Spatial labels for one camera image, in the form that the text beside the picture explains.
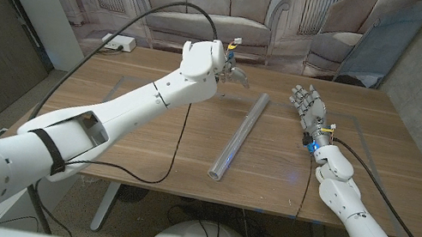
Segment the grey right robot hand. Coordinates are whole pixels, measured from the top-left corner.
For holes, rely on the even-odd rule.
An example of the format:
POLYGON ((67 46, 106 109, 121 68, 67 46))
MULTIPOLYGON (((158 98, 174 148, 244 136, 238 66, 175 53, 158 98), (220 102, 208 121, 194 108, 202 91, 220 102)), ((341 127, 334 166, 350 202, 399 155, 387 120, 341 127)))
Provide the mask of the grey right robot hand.
POLYGON ((298 110, 303 131, 308 133, 303 139, 303 145, 309 151, 329 145, 330 135, 324 131, 325 128, 328 129, 326 108, 313 85, 308 89, 297 85, 292 89, 289 99, 298 110))

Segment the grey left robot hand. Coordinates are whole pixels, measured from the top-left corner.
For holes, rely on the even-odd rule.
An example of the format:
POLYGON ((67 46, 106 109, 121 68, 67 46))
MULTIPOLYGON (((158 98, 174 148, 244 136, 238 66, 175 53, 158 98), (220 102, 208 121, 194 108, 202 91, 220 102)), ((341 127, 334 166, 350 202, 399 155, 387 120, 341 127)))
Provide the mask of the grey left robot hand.
POLYGON ((250 84, 248 82, 247 75, 243 72, 241 68, 236 65, 236 58, 230 53, 227 56, 226 62, 224 63, 223 68, 220 72, 215 73, 216 81, 229 82, 237 81, 242 84, 243 87, 249 88, 250 84))

